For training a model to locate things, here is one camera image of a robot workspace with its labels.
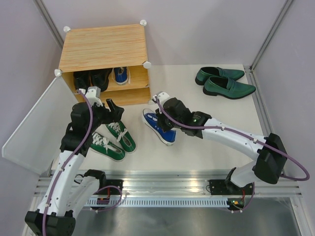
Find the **green sneaker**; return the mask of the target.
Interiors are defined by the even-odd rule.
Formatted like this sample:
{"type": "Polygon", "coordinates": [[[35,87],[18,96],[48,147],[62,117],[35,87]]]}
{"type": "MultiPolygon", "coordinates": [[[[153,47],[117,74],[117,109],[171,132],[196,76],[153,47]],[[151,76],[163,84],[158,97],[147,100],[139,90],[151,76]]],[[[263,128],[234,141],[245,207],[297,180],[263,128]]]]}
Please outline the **green sneaker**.
{"type": "Polygon", "coordinates": [[[122,121],[106,124],[106,128],[125,152],[132,153],[136,150],[136,143],[122,121]]]}
{"type": "Polygon", "coordinates": [[[113,144],[106,137],[102,136],[97,132],[94,132],[92,137],[93,142],[90,145],[90,148],[94,152],[107,156],[117,162],[120,162],[125,158],[126,156],[125,151],[118,147],[117,145],[113,144]]]}

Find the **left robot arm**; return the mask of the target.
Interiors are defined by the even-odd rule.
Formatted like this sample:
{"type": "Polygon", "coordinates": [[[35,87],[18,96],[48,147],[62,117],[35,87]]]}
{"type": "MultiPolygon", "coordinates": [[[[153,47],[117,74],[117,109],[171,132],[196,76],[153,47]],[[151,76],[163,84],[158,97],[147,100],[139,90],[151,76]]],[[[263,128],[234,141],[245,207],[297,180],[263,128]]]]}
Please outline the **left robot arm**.
{"type": "Polygon", "coordinates": [[[72,107],[71,122],[62,138],[58,169],[54,172],[45,196],[35,211],[28,211],[25,223],[37,236],[70,236],[76,218],[93,194],[103,194],[108,185],[106,174],[87,170],[74,192],[71,191],[77,172],[93,142],[93,134],[102,124],[120,121],[124,112],[111,99],[102,102],[81,102],[72,107]]]}

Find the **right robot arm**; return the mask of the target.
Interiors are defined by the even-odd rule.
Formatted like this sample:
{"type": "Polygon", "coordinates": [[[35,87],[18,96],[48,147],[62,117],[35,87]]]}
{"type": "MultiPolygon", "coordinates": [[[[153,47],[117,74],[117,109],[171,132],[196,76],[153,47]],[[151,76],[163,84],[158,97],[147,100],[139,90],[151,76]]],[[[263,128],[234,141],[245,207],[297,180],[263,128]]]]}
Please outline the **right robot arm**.
{"type": "Polygon", "coordinates": [[[242,167],[234,167],[223,184],[230,194],[238,193],[248,184],[263,181],[276,184],[287,161],[286,150],[276,134],[254,135],[225,125],[209,114],[190,111],[181,100],[168,95],[154,95],[158,105],[157,123],[163,131],[179,129],[186,135],[211,140],[226,145],[249,157],[252,161],[242,167]]]}

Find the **blue sneaker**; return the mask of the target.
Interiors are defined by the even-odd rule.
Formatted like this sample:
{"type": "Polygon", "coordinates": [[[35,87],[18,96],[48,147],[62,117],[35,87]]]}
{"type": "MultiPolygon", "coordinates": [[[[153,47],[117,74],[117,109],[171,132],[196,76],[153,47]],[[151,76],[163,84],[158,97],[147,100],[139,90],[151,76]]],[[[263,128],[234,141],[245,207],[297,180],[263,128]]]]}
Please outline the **blue sneaker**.
{"type": "Polygon", "coordinates": [[[115,67],[112,69],[112,78],[116,84],[123,86],[130,83],[130,72],[128,67],[115,67]]]}
{"type": "Polygon", "coordinates": [[[175,143],[177,132],[175,130],[164,132],[158,125],[158,118],[154,111],[148,108],[144,109],[142,111],[142,120],[146,126],[153,130],[162,143],[167,146],[171,146],[175,143]]]}

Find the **black patent shoe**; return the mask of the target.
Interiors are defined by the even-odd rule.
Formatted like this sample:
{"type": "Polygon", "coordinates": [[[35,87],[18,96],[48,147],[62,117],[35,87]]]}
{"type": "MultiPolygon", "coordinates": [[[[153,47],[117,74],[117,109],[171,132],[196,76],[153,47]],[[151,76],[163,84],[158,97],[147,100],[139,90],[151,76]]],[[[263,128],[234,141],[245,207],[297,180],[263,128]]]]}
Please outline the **black patent shoe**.
{"type": "Polygon", "coordinates": [[[108,88],[109,75],[111,72],[111,68],[91,70],[90,81],[92,86],[100,88],[101,92],[106,91],[108,88]]]}
{"type": "Polygon", "coordinates": [[[89,71],[75,71],[73,72],[73,82],[75,89],[88,89],[90,86],[90,72],[89,71]]]}

